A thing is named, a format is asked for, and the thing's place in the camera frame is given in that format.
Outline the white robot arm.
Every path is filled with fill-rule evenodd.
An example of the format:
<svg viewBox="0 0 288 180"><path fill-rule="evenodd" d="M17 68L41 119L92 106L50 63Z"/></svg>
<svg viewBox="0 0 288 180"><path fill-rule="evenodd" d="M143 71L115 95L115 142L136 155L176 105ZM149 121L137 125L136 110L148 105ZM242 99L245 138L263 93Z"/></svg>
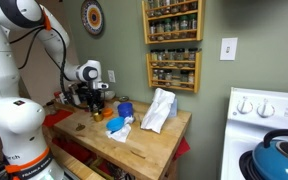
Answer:
<svg viewBox="0 0 288 180"><path fill-rule="evenodd" d="M64 170L43 136L44 108L19 95L20 74L9 40L9 33L19 30L36 33L68 80L86 82L94 90L108 85L98 61L66 62L68 34L46 7L35 0L0 0L0 139L6 173L12 180L63 180Z"/></svg>

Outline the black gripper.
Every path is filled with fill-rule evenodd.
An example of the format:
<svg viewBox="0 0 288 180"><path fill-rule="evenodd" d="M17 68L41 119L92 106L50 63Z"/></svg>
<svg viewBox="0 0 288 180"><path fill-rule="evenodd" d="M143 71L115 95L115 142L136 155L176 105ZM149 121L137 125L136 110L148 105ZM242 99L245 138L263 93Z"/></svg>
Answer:
<svg viewBox="0 0 288 180"><path fill-rule="evenodd" d="M95 112L96 107L98 112L102 112L104 100L101 98L100 90L91 89L86 83L79 83L77 93L80 100L87 103L91 114Z"/></svg>

